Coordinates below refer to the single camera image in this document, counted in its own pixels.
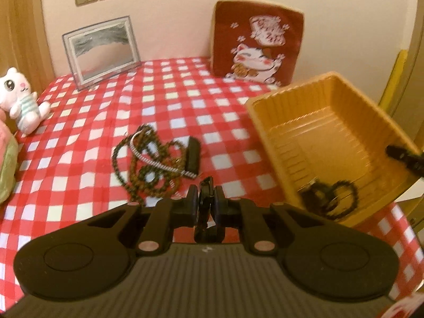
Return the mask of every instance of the ribbed black surface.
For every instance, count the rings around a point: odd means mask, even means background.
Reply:
[[[392,302],[326,302],[298,289],[272,258],[243,246],[173,244],[141,258],[117,287],[88,300],[46,302],[27,296],[7,318],[375,318]]]

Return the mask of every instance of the yellow strip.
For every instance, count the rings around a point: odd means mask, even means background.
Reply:
[[[387,82],[386,89],[384,90],[383,96],[381,97],[380,104],[379,104],[379,106],[384,111],[387,111],[389,109],[390,103],[393,99],[393,95],[395,94],[398,88],[400,77],[402,75],[407,57],[408,57],[407,50],[401,50],[398,54],[395,65],[390,74],[389,81]]]

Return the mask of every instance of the plush toy eye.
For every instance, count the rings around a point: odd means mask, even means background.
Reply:
[[[4,87],[8,90],[8,91],[13,91],[13,89],[15,88],[15,83],[12,80],[7,80],[4,83]]]

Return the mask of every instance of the white stuffed animal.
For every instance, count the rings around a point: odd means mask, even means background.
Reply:
[[[0,108],[16,120],[23,136],[36,130],[50,113],[50,104],[44,101],[38,106],[37,92],[31,94],[30,84],[16,68],[10,68],[6,76],[0,77]]]

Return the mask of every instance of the yellow plastic bin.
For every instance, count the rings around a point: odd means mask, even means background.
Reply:
[[[338,73],[251,98],[247,110],[277,174],[286,202],[304,208],[299,189],[314,178],[353,182],[358,208],[339,223],[353,227],[393,202],[418,180],[385,154],[387,145],[419,149],[368,97]],[[351,205],[339,193],[338,213]]]

